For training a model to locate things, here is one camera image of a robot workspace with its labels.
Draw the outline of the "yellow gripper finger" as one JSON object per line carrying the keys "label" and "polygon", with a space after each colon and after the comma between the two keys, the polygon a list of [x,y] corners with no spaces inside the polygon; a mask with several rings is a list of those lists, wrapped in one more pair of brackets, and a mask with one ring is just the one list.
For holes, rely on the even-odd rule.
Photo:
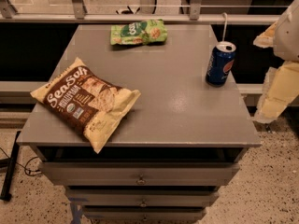
{"label": "yellow gripper finger", "polygon": [[299,63],[285,61],[279,68],[270,67],[262,91],[253,120],[268,124],[299,95]]}
{"label": "yellow gripper finger", "polygon": [[277,22],[274,22],[264,32],[258,35],[254,39],[253,45],[263,49],[272,48],[277,24]]}

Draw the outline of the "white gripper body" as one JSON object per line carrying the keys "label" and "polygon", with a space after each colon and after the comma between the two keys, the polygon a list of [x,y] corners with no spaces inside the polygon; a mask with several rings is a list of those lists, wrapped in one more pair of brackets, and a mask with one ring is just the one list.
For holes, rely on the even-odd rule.
{"label": "white gripper body", "polygon": [[285,61],[299,62],[299,0],[293,0],[279,17],[273,50],[277,57]]}

